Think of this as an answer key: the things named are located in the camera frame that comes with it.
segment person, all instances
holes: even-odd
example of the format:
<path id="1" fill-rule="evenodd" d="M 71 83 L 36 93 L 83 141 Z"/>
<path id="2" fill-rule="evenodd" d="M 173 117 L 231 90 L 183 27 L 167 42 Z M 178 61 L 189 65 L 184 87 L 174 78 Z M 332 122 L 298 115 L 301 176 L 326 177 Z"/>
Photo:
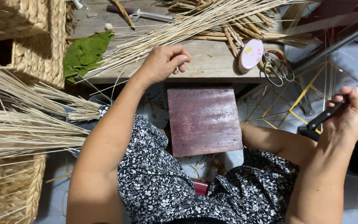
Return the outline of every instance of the person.
<path id="1" fill-rule="evenodd" d="M 358 87 L 323 126 L 318 143 L 241 123 L 244 163 L 217 175 L 207 196 L 164 151 L 167 136 L 135 114 L 146 89 L 185 71 L 181 45 L 154 48 L 84 142 L 72 172 L 67 223 L 121 223 L 120 198 L 132 223 L 339 224 L 346 169 L 358 140 Z"/>

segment stool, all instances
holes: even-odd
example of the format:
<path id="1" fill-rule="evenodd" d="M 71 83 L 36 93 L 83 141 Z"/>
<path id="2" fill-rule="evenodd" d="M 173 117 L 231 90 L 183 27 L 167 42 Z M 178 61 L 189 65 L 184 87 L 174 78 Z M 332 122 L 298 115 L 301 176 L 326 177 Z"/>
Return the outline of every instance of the stool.
<path id="1" fill-rule="evenodd" d="M 168 89 L 175 157 L 242 150 L 232 87 Z"/>

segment tape roll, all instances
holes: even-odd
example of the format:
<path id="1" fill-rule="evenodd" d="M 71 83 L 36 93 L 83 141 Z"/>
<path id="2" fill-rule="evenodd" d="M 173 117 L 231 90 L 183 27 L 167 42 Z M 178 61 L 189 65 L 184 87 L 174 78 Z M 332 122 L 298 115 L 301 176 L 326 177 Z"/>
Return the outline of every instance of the tape roll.
<path id="1" fill-rule="evenodd" d="M 269 48 L 266 48 L 265 49 L 268 53 L 272 53 L 274 55 L 277 56 L 278 59 L 280 59 L 281 61 L 284 61 L 285 63 L 287 63 L 287 58 L 285 57 L 285 54 L 284 52 L 282 52 L 280 49 L 278 48 L 275 48 L 275 47 L 269 47 Z M 258 68 L 263 71 L 263 68 L 265 67 L 265 65 L 263 64 L 263 57 L 261 58 L 261 60 L 259 61 L 258 63 Z M 273 72 L 270 71 L 269 69 L 266 69 L 266 71 L 269 73 L 269 74 L 272 74 Z"/>
<path id="2" fill-rule="evenodd" d="M 263 55 L 263 43 L 260 40 L 252 39 L 243 48 L 240 54 L 238 68 L 242 74 L 255 67 Z"/>

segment green cloth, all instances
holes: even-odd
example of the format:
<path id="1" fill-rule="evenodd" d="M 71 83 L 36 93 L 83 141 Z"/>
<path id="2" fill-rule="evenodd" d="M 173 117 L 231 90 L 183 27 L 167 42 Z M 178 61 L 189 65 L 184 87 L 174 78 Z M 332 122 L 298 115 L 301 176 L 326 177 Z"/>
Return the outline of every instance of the green cloth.
<path id="1" fill-rule="evenodd" d="M 63 58 L 63 74 L 66 83 L 74 84 L 74 76 L 85 75 L 89 70 L 97 68 L 102 61 L 102 54 L 106 52 L 107 45 L 114 37 L 111 30 L 104 33 L 80 38 L 68 47 Z"/>

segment scissors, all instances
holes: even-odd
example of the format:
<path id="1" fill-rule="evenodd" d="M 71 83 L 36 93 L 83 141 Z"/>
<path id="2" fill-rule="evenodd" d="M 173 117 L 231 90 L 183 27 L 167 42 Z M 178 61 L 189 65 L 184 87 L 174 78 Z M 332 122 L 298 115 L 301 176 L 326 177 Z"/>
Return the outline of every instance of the scissors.
<path id="1" fill-rule="evenodd" d="M 276 55 L 278 58 L 273 58 L 271 54 Z M 265 74 L 266 79 L 275 86 L 282 86 L 284 84 L 283 78 L 288 82 L 295 79 L 294 71 L 285 62 L 284 56 L 277 50 L 264 50 L 261 58 L 263 69 L 259 69 Z"/>

